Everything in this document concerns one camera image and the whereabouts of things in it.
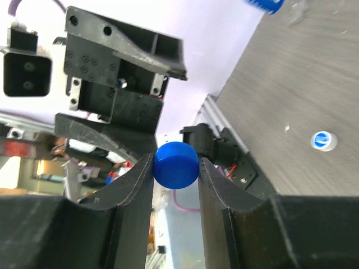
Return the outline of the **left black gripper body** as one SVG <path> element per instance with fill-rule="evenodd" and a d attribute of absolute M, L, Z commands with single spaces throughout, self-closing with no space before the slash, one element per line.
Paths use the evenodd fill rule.
<path fill-rule="evenodd" d="M 97 43 L 67 36 L 64 71 L 82 85 L 78 106 L 112 125 L 154 132 L 168 76 L 153 73 Z"/>

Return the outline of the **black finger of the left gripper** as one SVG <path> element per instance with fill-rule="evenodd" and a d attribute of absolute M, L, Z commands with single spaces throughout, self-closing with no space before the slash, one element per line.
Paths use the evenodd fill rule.
<path fill-rule="evenodd" d="M 68 35 L 102 45 L 115 57 L 145 70 L 187 80 L 183 40 L 120 22 L 78 7 L 66 10 Z"/>
<path fill-rule="evenodd" d="M 57 136 L 78 140 L 114 152 L 132 163 L 140 160 L 143 155 L 157 150 L 153 134 L 61 113 L 55 116 L 54 132 Z"/>

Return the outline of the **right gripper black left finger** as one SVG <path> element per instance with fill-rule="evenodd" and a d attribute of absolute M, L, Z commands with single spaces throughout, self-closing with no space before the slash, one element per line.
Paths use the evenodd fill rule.
<path fill-rule="evenodd" d="M 1 197 L 2 268 L 144 268 L 153 154 L 80 202 Z"/>

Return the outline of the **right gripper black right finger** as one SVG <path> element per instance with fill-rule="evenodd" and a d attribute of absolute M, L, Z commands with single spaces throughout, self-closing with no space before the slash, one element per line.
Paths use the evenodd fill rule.
<path fill-rule="evenodd" d="M 200 160 L 207 268 L 357 268 L 358 198 L 261 200 Z"/>

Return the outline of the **dark blue bottle cap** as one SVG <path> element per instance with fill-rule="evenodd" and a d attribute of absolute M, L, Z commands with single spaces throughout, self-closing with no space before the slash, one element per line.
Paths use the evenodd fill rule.
<path fill-rule="evenodd" d="M 156 151 L 153 162 L 155 180 L 168 189 L 183 189 L 199 176 L 195 149 L 183 142 L 169 142 Z"/>

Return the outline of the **blue label water bottle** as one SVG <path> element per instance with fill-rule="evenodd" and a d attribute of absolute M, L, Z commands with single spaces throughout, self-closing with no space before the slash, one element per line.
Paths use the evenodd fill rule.
<path fill-rule="evenodd" d="M 288 25 L 299 23 L 309 8 L 309 1 L 306 0 L 246 0 L 245 2 L 269 15 L 274 15 L 284 8 L 282 15 Z"/>

